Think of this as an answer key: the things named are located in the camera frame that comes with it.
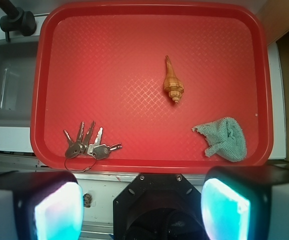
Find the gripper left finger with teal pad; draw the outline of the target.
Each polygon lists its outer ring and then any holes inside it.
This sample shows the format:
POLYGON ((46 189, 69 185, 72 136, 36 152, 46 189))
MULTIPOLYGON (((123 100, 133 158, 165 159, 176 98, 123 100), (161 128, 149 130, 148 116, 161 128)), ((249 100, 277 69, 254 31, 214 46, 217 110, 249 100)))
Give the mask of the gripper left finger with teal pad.
POLYGON ((0 240, 77 240, 83 190, 68 171, 0 172, 0 240))

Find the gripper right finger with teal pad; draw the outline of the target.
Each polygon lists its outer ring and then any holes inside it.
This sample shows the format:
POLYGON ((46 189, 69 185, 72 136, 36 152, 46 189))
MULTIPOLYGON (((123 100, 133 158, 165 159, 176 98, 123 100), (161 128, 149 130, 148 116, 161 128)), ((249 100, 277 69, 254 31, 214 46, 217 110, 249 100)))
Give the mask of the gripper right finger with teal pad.
POLYGON ((201 214, 211 240, 289 240, 289 165, 211 168, 201 214))

